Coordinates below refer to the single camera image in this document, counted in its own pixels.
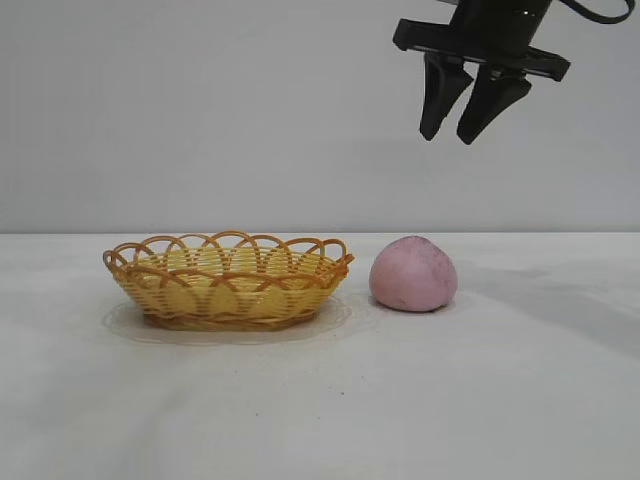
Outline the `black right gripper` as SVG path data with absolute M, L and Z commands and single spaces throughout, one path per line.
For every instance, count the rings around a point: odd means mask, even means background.
M 560 81 L 570 62 L 531 46 L 548 11 L 548 1 L 466 0 L 457 3 L 447 24 L 399 21 L 393 43 L 402 51 L 423 52 L 425 92 L 419 131 L 432 140 L 473 77 L 464 62 L 480 66 L 457 127 L 470 145 L 504 110 L 531 90 L 526 74 Z

